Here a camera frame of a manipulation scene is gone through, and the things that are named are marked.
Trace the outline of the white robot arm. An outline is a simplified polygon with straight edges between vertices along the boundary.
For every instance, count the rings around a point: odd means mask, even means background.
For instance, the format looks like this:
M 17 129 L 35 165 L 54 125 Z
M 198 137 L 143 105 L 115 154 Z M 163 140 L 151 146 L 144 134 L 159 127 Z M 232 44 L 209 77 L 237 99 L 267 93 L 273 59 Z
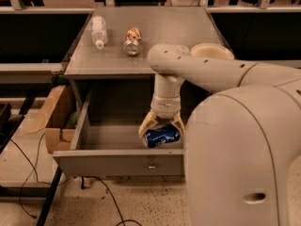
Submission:
M 139 131 L 168 119 L 184 138 L 192 226 L 289 226 L 287 177 L 301 154 L 301 72 L 275 64 L 148 52 L 155 71 Z

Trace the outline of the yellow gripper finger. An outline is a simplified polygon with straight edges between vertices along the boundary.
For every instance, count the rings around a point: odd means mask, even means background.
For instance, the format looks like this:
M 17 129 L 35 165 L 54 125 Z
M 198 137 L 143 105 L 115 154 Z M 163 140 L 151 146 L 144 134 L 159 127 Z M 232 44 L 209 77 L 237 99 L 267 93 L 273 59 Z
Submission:
M 142 137 L 149 129 L 151 129 L 157 123 L 157 116 L 153 113 L 152 110 L 150 110 L 139 127 L 138 135 Z
M 171 120 L 171 124 L 177 128 L 181 136 L 184 135 L 184 124 L 182 122 L 181 113 L 178 112 Z

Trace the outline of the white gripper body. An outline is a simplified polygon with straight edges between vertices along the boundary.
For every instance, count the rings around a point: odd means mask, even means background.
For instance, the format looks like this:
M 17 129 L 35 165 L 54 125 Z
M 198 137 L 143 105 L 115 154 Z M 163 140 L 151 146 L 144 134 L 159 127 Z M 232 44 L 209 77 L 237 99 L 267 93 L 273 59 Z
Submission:
M 181 97 L 160 97 L 153 95 L 150 114 L 155 120 L 176 120 L 181 115 Z

